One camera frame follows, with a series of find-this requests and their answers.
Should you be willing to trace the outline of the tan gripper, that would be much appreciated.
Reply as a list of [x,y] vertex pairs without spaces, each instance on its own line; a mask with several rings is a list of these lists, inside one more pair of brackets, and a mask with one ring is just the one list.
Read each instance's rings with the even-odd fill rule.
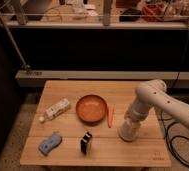
[[120,127],[120,137],[123,140],[135,140],[140,128],[140,122],[134,122],[130,118],[126,118],[122,126]]

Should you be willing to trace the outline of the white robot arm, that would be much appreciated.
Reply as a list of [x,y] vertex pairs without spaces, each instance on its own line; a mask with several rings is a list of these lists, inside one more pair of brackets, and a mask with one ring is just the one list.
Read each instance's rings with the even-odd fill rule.
[[166,94],[167,85],[163,80],[141,82],[135,89],[136,98],[128,107],[124,123],[119,128],[119,136],[125,141],[134,141],[140,122],[148,116],[152,107],[162,109],[189,129],[189,104]]

